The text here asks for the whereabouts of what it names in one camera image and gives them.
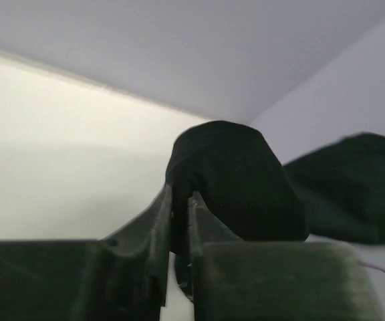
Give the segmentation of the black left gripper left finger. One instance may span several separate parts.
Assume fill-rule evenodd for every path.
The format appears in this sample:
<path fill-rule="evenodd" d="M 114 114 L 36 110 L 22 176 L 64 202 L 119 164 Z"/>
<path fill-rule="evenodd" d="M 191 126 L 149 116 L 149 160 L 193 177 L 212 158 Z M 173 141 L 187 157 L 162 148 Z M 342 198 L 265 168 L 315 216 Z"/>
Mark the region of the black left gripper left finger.
<path fill-rule="evenodd" d="M 0 241 L 0 320 L 158 320 L 172 193 L 103 239 Z"/>

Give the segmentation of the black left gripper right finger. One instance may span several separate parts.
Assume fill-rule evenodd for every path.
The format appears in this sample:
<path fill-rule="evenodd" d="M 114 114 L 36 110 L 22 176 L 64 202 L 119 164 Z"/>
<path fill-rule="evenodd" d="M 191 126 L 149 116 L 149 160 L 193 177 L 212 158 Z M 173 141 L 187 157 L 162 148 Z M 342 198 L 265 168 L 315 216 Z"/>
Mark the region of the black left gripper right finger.
<path fill-rule="evenodd" d="M 188 249 L 175 259 L 196 320 L 383 320 L 368 272 L 343 243 L 246 242 L 188 201 Z"/>

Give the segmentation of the black t-shirt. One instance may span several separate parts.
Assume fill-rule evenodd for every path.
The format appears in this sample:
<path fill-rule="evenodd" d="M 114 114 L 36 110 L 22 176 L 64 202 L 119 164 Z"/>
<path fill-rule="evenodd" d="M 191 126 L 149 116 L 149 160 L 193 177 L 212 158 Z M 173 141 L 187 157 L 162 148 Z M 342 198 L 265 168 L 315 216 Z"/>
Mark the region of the black t-shirt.
<path fill-rule="evenodd" d="M 172 188 L 171 250 L 186 243 L 186 207 L 199 192 L 210 212 L 245 241 L 318 235 L 385 245 L 385 136 L 345 137 L 281 164 L 263 135 L 226 121 L 184 131 L 166 169 Z"/>

